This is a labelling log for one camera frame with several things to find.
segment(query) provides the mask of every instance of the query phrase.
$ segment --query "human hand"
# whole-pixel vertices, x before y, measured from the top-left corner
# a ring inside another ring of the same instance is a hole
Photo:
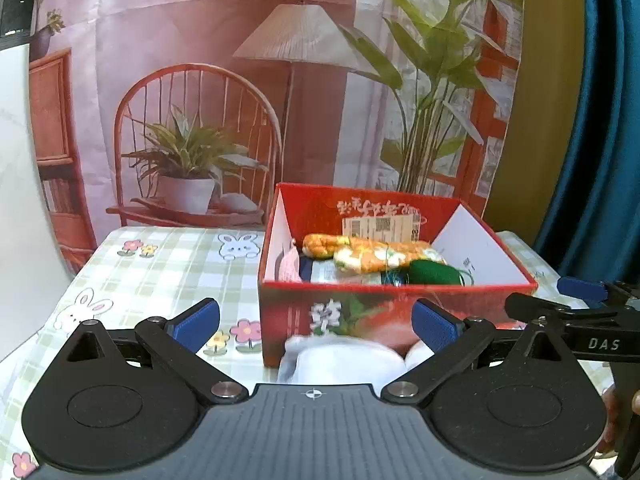
[[[613,450],[620,428],[618,427],[618,415],[620,414],[620,401],[616,395],[615,384],[610,386],[602,394],[602,402],[607,409],[607,425],[604,436],[598,444],[599,453],[608,453]],[[640,391],[636,392],[631,400],[631,409],[636,415],[640,415]]]

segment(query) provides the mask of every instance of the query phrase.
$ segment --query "cartoon bunny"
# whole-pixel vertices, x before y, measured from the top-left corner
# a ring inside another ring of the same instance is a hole
[[[233,235],[218,235],[218,240],[222,242],[220,256],[231,261],[236,258],[255,258],[260,254],[260,247],[254,242],[257,235],[243,235],[238,240]]]
[[[102,314],[113,306],[111,300],[100,300],[92,303],[94,290],[86,288],[76,298],[74,304],[65,307],[56,316],[53,328],[71,334],[78,325],[87,319],[93,319],[96,315]]]

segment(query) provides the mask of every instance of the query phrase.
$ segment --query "lamp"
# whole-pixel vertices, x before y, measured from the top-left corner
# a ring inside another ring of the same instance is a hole
[[[369,62],[347,42],[319,5],[280,4],[244,40],[234,57],[289,62],[286,98],[280,121],[283,158],[295,76],[294,63],[319,63],[353,71],[374,72]]]

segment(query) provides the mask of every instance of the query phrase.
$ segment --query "gray ribbed plate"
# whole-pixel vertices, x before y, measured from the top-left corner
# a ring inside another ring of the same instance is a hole
[[[89,478],[43,466],[30,480]],[[508,480],[463,461],[420,413],[365,385],[262,384],[247,402],[212,408],[164,458],[102,480]],[[536,478],[593,480],[586,467]]]

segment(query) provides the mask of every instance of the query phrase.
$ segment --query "teal curtain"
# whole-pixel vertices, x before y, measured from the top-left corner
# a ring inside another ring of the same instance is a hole
[[[561,275],[640,281],[640,0],[585,0],[574,129],[534,248]]]

